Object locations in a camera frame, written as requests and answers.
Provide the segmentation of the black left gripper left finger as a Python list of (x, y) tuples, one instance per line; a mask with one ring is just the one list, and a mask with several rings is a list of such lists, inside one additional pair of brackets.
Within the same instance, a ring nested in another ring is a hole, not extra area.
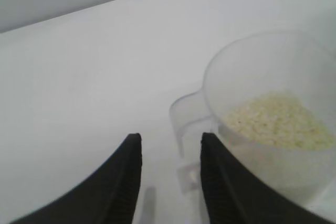
[(142, 144), (129, 134), (88, 178), (15, 223), (132, 223), (141, 185)]

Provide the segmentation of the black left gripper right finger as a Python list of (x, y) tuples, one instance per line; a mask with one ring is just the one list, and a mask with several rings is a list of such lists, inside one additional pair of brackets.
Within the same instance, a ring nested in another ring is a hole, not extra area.
[(202, 134), (200, 160), (210, 223), (329, 223), (263, 183), (213, 133)]

